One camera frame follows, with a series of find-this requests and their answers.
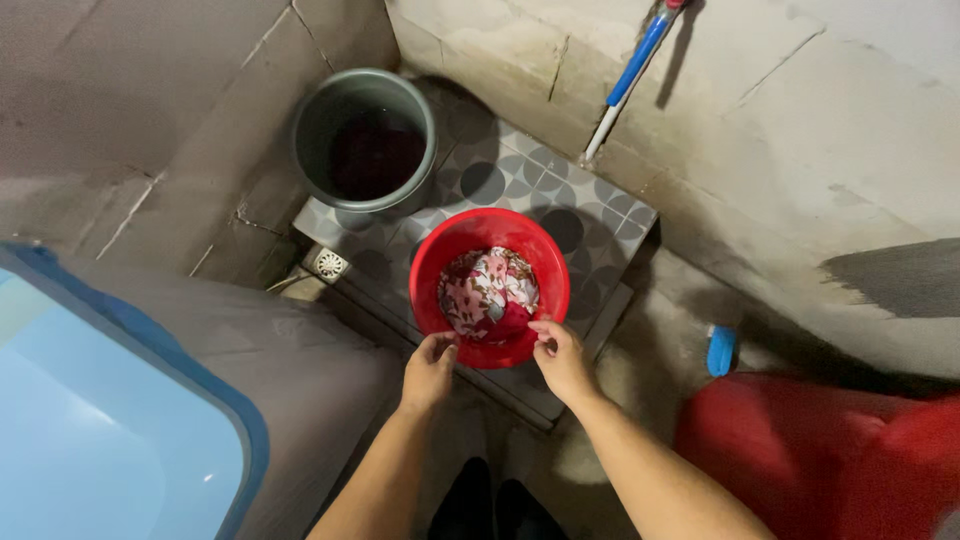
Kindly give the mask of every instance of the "forearm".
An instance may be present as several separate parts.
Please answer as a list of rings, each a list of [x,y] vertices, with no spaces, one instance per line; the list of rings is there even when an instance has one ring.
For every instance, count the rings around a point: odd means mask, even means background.
[[[643,538],[773,538],[750,509],[629,419],[617,404],[597,395],[571,409]]]
[[[398,409],[307,540],[407,538],[428,426],[428,414]]]

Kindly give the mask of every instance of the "floor drain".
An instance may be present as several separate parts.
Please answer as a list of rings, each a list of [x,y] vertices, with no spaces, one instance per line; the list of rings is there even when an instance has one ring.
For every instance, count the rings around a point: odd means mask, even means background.
[[[325,282],[333,283],[347,270],[347,261],[332,251],[323,248],[316,258],[316,270]]]

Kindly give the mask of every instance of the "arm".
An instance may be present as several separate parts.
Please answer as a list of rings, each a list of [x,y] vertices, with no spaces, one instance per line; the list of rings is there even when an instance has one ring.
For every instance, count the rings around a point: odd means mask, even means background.
[[[410,356],[399,407],[307,540],[410,535],[430,417],[450,391],[457,357],[453,337],[453,332],[430,334]]]
[[[743,503],[604,397],[575,334],[552,321],[534,321],[530,327],[540,335],[534,359],[547,384],[584,425],[640,536],[647,540],[774,538]]]

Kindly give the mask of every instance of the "blue pipe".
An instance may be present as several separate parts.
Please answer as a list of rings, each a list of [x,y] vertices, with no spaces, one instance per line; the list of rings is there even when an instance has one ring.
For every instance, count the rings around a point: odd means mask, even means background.
[[[654,49],[657,47],[657,44],[660,43],[660,39],[663,38],[666,29],[670,27],[670,23],[673,22],[678,11],[679,10],[671,10],[666,7],[661,8],[657,16],[654,17],[654,20],[650,22],[650,26],[647,27],[647,32],[640,41],[640,45],[636,48],[630,61],[627,62],[627,67],[624,68],[623,74],[620,75],[620,80],[616,82],[610,95],[607,96],[607,105],[616,107],[616,104],[620,103],[620,100],[623,99],[623,94],[627,93],[627,88],[630,87],[630,83],[634,81],[636,74],[640,72],[640,69],[643,69],[647,59],[653,54]]]

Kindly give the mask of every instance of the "water pipe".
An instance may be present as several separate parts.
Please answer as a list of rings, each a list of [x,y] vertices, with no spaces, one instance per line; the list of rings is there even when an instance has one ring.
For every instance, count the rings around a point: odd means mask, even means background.
[[[636,51],[634,51],[634,55],[630,58],[630,61],[627,62],[627,67],[624,68],[623,74],[620,75],[620,80],[616,82],[610,95],[607,96],[607,112],[604,113],[603,120],[600,121],[600,125],[597,126],[597,130],[593,133],[593,138],[587,146],[587,151],[584,153],[583,158],[584,162],[593,160],[593,156],[600,148],[600,144],[607,138],[607,134],[613,127],[613,121],[616,120],[617,115],[623,110],[623,106],[627,104],[627,98],[630,97],[630,92],[634,91],[636,82],[640,80],[640,75],[643,74],[647,64],[650,63],[654,51],[657,50],[660,42],[663,41],[667,29],[670,28],[673,20],[677,18],[677,13],[680,12],[683,4],[684,0],[665,0],[663,4],[660,5],[657,14],[653,20],[650,21],[650,25],[647,26],[647,31],[643,34],[643,39],[640,41]]]

